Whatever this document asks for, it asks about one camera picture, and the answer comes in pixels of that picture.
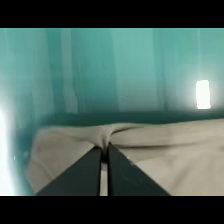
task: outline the bright light spot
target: bright light spot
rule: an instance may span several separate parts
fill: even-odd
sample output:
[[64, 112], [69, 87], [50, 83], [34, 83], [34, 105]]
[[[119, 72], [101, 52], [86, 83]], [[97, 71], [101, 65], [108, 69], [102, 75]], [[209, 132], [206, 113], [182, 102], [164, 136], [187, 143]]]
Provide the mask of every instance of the bright light spot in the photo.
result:
[[8, 164], [7, 125], [2, 111], [0, 111], [0, 195], [14, 195]]
[[200, 80], [196, 83], [196, 100], [198, 109], [210, 109], [210, 89], [208, 80]]

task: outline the teal background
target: teal background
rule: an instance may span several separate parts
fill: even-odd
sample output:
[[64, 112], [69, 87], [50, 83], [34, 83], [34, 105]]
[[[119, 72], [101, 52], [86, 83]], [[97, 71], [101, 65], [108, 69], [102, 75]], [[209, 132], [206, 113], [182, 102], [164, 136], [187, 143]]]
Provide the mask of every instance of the teal background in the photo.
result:
[[222, 28], [1, 28], [0, 100], [13, 127], [55, 113], [188, 111], [208, 79], [222, 108]]

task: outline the beige cloth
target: beige cloth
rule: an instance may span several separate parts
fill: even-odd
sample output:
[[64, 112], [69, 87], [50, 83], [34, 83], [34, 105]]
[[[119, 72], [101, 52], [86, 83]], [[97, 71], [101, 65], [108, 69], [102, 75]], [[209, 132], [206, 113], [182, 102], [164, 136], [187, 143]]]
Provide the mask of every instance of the beige cloth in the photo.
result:
[[[109, 142], [171, 195], [224, 195], [223, 119], [42, 129], [35, 137], [26, 170], [34, 192], [94, 145], [105, 149]], [[105, 194], [106, 181], [101, 182]]]

